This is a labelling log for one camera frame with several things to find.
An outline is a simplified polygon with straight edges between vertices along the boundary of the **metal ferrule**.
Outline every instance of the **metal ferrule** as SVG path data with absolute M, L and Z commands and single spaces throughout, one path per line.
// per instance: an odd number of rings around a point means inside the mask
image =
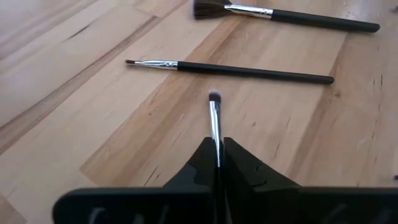
M 225 9 L 247 16 L 256 16 L 261 18 L 270 19 L 274 10 L 254 6 L 245 6 L 240 4 L 228 4 L 224 6 Z
M 161 69 L 171 69 L 171 70 L 176 70 L 177 66 L 178 66 L 177 61 L 169 61 L 169 60 L 135 61 L 134 64 L 138 65 L 138 66 L 161 68 Z
M 216 143 L 217 151 L 217 167 L 221 167 L 221 148 L 220 137 L 221 137 L 221 121 L 220 121 L 220 103 L 215 101 L 209 101 L 210 103 L 210 117 L 211 117 L 211 137 Z

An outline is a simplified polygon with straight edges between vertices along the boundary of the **wood grain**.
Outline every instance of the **wood grain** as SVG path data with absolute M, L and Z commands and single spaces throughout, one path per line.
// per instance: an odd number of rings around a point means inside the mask
M 0 195 L 0 222 L 3 224 L 25 224 L 22 217 L 10 203 Z
M 161 186 L 222 130 L 303 185 L 390 186 L 398 45 L 393 0 L 236 1 L 378 22 L 373 35 L 241 16 L 186 0 L 0 0 L 0 222 L 51 223 L 65 192 Z M 209 62 L 331 75 L 329 87 L 127 67 Z

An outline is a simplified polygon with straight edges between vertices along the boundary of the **brush bristles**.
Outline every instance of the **brush bristles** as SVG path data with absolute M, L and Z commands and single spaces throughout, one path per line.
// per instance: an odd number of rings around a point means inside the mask
M 209 91 L 209 101 L 215 101 L 221 103 L 221 93 L 218 90 Z
M 135 60 L 128 60 L 128 59 L 127 59 L 127 60 L 125 60 L 124 62 L 127 63 L 127 64 L 135 64 L 136 61 L 135 61 Z
M 224 8 L 226 4 L 231 4 L 228 0 L 192 0 L 193 17 L 195 19 L 207 19 L 228 15 L 229 12 Z

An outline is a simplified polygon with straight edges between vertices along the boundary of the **blending brush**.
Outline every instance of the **blending brush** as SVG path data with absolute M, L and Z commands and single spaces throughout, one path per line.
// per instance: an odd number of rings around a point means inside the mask
M 221 140 L 221 94 L 218 90 L 210 90 L 209 106 L 211 118 L 211 137 L 215 142 L 216 169 L 215 169 L 215 208 L 216 223 L 226 223 L 226 199 L 224 186 L 224 145 Z
M 346 31 L 377 32 L 380 29 L 379 24 L 370 22 L 232 4 L 228 0 L 193 0 L 193 16 L 196 19 L 220 17 L 232 13 L 267 18 L 272 21 Z
M 126 60 L 126 63 L 128 65 L 137 65 L 137 66 L 153 67 L 161 69 L 172 69 L 184 72 L 209 73 L 216 75 L 236 76 L 236 77 L 267 78 L 273 80 L 286 80 L 286 81 L 295 81 L 295 82 L 324 84 L 324 85 L 330 85 L 335 81 L 333 77 L 323 76 L 323 75 L 278 72 L 278 71 L 262 70 L 255 68 L 212 65 L 207 63 L 178 62 L 170 60 L 145 60 L 145 61 Z

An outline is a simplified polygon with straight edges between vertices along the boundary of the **brush handle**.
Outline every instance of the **brush handle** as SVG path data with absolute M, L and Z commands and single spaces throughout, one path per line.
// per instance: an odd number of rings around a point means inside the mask
M 241 68 L 241 67 L 212 65 L 205 63 L 194 63 L 194 62 L 178 62 L 177 70 L 185 72 L 229 75 L 234 77 L 253 77 L 253 78 L 266 78 L 272 80 L 316 83 L 324 85 L 330 85 L 335 81 L 333 77 L 323 76 L 323 75 L 278 72 L 278 71 L 261 70 L 255 68 Z
M 226 224 L 226 195 L 224 184 L 224 144 L 220 140 L 220 167 L 215 167 L 215 208 L 216 223 Z
M 370 22 L 352 21 L 349 19 L 340 19 L 328 16 L 317 16 L 301 12 L 291 12 L 274 9 L 272 12 L 272 21 L 289 22 L 306 26 L 315 26 L 329 29 L 338 29 L 346 31 L 359 31 L 374 33 L 380 29 L 379 24 Z

